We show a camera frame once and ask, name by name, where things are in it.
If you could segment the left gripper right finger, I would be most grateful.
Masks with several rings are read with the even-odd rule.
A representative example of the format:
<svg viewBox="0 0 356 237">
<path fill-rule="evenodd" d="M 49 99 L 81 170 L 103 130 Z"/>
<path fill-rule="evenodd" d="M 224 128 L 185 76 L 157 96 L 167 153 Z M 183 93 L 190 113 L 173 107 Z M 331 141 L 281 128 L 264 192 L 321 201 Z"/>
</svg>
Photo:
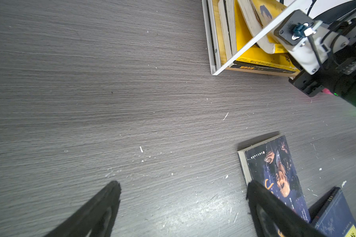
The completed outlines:
<svg viewBox="0 0 356 237">
<path fill-rule="evenodd" d="M 323 237 L 256 180 L 247 187 L 248 204 L 258 237 Z"/>
</svg>

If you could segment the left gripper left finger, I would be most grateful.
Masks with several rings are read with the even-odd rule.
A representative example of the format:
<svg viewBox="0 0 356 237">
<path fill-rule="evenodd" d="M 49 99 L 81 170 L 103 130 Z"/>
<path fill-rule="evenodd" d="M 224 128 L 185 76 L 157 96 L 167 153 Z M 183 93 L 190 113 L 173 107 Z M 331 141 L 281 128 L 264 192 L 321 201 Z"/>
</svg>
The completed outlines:
<svg viewBox="0 0 356 237">
<path fill-rule="evenodd" d="M 47 237 L 109 237 L 118 214 L 121 186 L 109 182 Z"/>
</svg>

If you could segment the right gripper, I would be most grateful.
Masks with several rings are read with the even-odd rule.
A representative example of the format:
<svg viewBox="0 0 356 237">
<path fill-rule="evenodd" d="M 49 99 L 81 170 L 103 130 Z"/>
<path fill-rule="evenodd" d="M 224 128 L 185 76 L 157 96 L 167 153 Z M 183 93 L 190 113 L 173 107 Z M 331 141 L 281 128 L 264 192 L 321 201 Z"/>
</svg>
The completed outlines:
<svg viewBox="0 0 356 237">
<path fill-rule="evenodd" d="M 356 47 L 346 46 L 334 53 L 324 69 L 312 75 L 301 71 L 291 84 L 309 97 L 326 88 L 342 98 L 356 98 Z"/>
</svg>

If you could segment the purple book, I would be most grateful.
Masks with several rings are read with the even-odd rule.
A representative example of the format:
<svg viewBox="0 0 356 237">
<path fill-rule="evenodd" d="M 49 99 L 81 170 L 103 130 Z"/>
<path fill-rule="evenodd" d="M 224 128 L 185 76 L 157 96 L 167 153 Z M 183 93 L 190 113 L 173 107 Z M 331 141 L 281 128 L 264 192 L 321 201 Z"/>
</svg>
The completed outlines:
<svg viewBox="0 0 356 237">
<path fill-rule="evenodd" d="M 238 151 L 246 184 L 261 183 L 307 223 L 311 217 L 284 135 Z"/>
</svg>

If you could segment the navy book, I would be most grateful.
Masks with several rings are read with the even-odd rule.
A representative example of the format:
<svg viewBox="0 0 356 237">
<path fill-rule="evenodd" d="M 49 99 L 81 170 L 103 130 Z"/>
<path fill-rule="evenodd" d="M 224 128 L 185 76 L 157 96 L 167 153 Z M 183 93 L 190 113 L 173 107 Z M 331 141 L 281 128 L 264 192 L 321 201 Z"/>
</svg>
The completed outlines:
<svg viewBox="0 0 356 237">
<path fill-rule="evenodd" d="M 327 237 L 356 237 L 356 221 L 342 189 L 334 187 L 321 203 L 311 225 Z"/>
</svg>

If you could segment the yellow cartoon book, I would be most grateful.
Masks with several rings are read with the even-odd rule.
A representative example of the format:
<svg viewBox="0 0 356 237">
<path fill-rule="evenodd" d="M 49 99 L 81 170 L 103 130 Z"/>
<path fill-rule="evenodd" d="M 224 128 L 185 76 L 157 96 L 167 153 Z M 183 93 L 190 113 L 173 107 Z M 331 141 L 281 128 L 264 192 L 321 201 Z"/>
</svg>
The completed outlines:
<svg viewBox="0 0 356 237">
<path fill-rule="evenodd" d="M 234 4 L 234 13 L 236 47 L 237 50 L 241 50 L 253 38 L 253 36 L 251 35 L 246 25 L 246 22 L 244 20 L 243 14 L 237 1 L 235 1 Z M 287 52 L 278 54 L 268 54 L 264 52 L 261 48 L 259 48 L 257 43 L 255 43 L 240 57 L 238 57 L 237 61 L 290 70 L 294 72 L 299 71 L 291 62 L 289 54 Z"/>
<path fill-rule="evenodd" d="M 256 36 L 273 19 L 280 15 L 286 6 L 275 0 L 238 0 L 246 25 L 252 36 Z M 272 33 L 267 33 L 257 45 L 268 54 L 286 53 L 287 50 L 274 39 Z"/>
</svg>

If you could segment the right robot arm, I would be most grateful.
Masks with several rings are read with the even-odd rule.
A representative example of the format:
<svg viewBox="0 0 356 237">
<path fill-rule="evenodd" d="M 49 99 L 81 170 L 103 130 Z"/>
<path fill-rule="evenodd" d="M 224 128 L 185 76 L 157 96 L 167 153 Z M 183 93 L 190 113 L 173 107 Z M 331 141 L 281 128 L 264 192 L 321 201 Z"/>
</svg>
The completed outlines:
<svg viewBox="0 0 356 237">
<path fill-rule="evenodd" d="M 328 32 L 319 44 L 311 44 L 316 63 L 325 50 L 326 59 L 319 70 L 302 70 L 291 82 L 308 97 L 327 89 L 356 107 L 356 1 L 326 10 L 315 17 L 327 25 Z"/>
</svg>

